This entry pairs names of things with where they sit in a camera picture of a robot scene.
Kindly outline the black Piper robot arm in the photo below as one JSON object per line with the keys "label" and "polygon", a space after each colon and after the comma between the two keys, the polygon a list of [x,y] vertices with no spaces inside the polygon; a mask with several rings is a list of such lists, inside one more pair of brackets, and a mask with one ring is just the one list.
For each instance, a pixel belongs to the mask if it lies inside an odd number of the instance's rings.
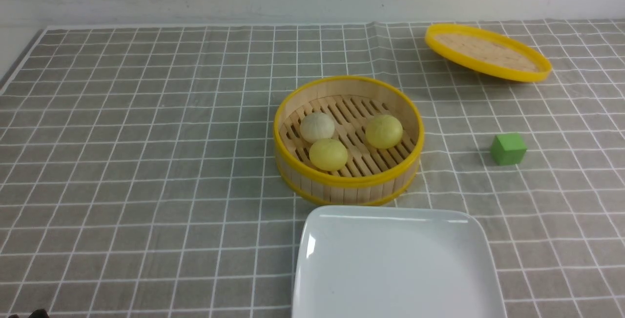
{"label": "black Piper robot arm", "polygon": [[[13,314],[10,315],[9,318],[20,318],[20,316],[18,316],[17,314]],[[37,309],[30,313],[28,318],[50,318],[50,316],[47,313],[46,309]]]}

